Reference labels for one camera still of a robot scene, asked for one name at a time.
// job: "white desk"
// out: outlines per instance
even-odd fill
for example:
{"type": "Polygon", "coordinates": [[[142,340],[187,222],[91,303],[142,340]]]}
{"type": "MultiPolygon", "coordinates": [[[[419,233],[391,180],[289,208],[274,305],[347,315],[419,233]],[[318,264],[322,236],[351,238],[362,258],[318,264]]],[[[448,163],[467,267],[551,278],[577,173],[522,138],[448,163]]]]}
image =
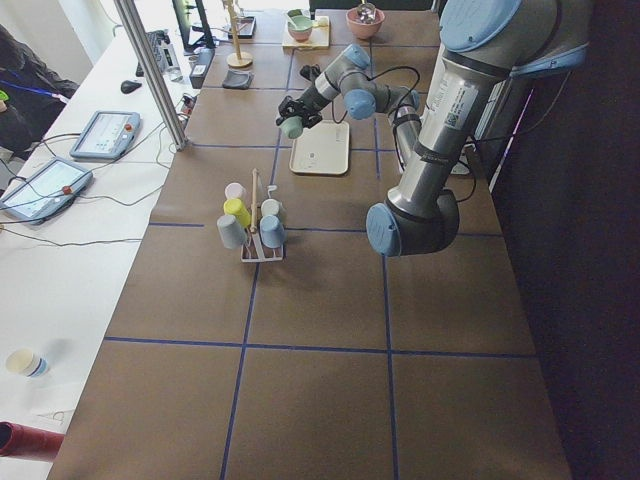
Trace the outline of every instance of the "white desk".
{"type": "MultiPolygon", "coordinates": [[[[176,50],[181,51],[179,43],[176,50]]],[[[180,83],[167,81],[174,103],[183,93],[194,95],[185,58],[180,83]]],[[[79,133],[96,110],[136,111],[142,128],[141,142],[162,119],[151,92],[143,86],[124,95],[120,83],[135,78],[137,60],[123,29],[96,64],[46,137],[79,133]]],[[[50,142],[53,151],[70,158],[76,137],[50,142]]],[[[82,195],[108,195],[132,203],[162,186],[166,166],[173,159],[171,138],[157,129],[131,153],[94,172],[94,181],[82,195]]],[[[28,176],[51,158],[41,146],[20,174],[28,176]]],[[[89,168],[101,164],[86,163],[89,168]]],[[[158,192],[134,206],[109,199],[77,199],[62,215],[33,227],[7,224],[14,232],[57,243],[142,238],[158,192]]],[[[15,219],[0,213],[0,221],[15,219]]],[[[43,242],[0,233],[0,264],[4,282],[0,290],[0,412],[1,420],[65,432],[89,374],[104,331],[111,319],[139,242],[56,247],[43,242]],[[50,363],[42,377],[29,379],[10,374],[6,357],[15,349],[29,347],[50,363]],[[56,415],[38,412],[64,411],[56,415]]],[[[0,458],[2,480],[46,478],[51,464],[0,458]]]]}

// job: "screen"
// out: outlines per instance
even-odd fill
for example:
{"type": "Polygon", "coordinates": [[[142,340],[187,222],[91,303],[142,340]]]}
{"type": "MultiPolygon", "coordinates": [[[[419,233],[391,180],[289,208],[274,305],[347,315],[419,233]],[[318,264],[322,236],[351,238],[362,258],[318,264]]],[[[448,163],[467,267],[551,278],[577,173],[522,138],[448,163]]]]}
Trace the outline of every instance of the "screen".
{"type": "Polygon", "coordinates": [[[185,53],[193,53],[197,47],[215,47],[202,0],[196,0],[195,5],[192,5],[189,0],[173,0],[173,10],[178,20],[185,53]],[[202,25],[202,33],[195,33],[194,24],[196,22],[192,20],[194,18],[192,15],[195,15],[195,18],[202,25]]]}
{"type": "Polygon", "coordinates": [[[26,217],[35,218],[49,202],[55,201],[55,197],[63,196],[63,187],[73,184],[82,175],[85,173],[71,165],[55,162],[4,203],[26,217]]]}
{"type": "Polygon", "coordinates": [[[112,152],[128,121],[129,115],[124,113],[99,114],[75,150],[82,153],[112,152]]]}

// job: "metal pole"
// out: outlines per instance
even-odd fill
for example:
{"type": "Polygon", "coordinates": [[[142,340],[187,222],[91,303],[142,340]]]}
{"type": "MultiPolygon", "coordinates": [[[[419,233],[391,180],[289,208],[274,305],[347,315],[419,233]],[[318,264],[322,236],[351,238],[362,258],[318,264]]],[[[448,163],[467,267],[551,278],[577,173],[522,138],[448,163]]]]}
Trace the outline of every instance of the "metal pole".
{"type": "Polygon", "coordinates": [[[171,134],[171,138],[173,138],[176,150],[182,150],[187,145],[187,137],[184,134],[182,124],[171,101],[167,86],[164,84],[162,73],[151,52],[151,46],[147,40],[147,35],[140,20],[138,10],[133,0],[114,0],[114,3],[120,14],[122,25],[136,52],[138,61],[142,65],[147,83],[151,89],[151,94],[160,110],[160,115],[171,134]]]}

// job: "red cylinder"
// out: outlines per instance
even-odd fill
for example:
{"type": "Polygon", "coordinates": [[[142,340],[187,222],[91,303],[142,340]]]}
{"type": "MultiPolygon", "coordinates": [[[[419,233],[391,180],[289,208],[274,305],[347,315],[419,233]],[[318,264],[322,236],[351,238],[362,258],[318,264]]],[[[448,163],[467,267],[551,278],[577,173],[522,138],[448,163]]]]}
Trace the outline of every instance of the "red cylinder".
{"type": "Polygon", "coordinates": [[[0,457],[53,462],[64,435],[17,423],[0,422],[0,457]]]}

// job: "tablet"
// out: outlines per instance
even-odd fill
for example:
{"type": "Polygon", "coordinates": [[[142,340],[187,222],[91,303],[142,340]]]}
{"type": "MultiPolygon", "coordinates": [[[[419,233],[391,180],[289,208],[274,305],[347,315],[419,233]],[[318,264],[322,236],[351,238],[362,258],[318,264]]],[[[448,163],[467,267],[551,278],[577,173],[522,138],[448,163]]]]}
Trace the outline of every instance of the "tablet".
{"type": "Polygon", "coordinates": [[[139,128],[138,113],[99,110],[84,127],[69,155],[84,161],[117,160],[129,148],[139,128]]]}
{"type": "Polygon", "coordinates": [[[0,205],[13,217],[37,225],[66,207],[92,178],[91,170],[54,157],[26,182],[0,199],[0,205]]]}

